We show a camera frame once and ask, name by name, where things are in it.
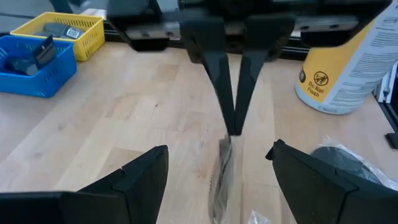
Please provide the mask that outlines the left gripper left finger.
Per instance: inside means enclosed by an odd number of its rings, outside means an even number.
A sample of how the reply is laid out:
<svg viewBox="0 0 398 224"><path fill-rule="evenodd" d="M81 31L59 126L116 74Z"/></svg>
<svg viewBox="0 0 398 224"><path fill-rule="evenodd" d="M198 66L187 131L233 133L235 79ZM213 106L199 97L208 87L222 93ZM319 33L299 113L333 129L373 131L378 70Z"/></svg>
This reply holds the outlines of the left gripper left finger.
<svg viewBox="0 0 398 224"><path fill-rule="evenodd" d="M1 223L155 223L168 170L161 145L77 192L2 193Z"/></svg>

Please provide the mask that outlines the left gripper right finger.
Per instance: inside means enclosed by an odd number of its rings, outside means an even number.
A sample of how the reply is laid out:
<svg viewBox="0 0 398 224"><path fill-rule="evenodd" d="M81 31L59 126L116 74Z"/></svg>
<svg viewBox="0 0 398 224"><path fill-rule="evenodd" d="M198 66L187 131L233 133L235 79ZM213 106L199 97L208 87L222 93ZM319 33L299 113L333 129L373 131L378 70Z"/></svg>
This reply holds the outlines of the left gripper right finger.
<svg viewBox="0 0 398 224"><path fill-rule="evenodd" d="M343 146L306 154L279 139L266 159L297 223L397 224L397 183Z"/></svg>

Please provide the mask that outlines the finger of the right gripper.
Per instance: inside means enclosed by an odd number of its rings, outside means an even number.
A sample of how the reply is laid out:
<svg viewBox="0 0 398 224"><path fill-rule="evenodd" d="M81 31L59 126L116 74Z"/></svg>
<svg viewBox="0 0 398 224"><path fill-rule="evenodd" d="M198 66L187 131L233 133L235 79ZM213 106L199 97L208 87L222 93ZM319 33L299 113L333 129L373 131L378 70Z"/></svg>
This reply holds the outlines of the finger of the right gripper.
<svg viewBox="0 0 398 224"><path fill-rule="evenodd" d="M234 112L236 136L242 134L251 97L263 64L279 58L295 27L295 16L250 16L245 22L243 57Z"/></svg>
<svg viewBox="0 0 398 224"><path fill-rule="evenodd" d="M191 62L200 63L205 68L215 89L227 132L230 136L235 135L224 21L217 18L185 21L180 24L180 35Z"/></svg>

